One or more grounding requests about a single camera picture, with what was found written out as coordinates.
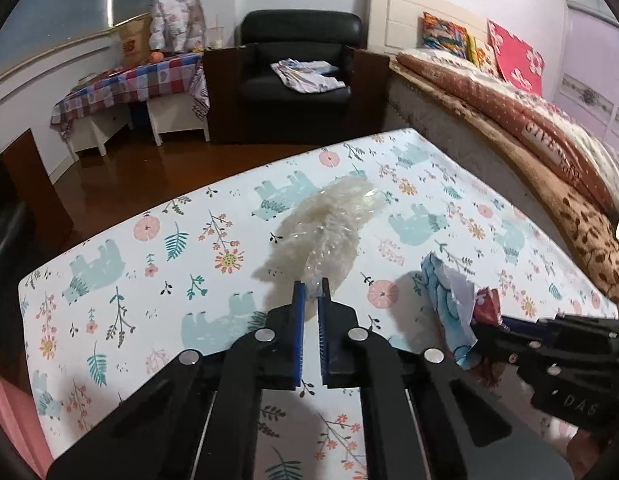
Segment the right hand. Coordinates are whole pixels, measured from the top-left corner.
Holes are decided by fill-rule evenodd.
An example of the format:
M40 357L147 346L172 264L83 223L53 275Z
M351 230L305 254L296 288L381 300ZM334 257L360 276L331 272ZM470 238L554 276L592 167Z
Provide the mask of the right hand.
M619 431L577 430L567 445L575 479L619 479Z

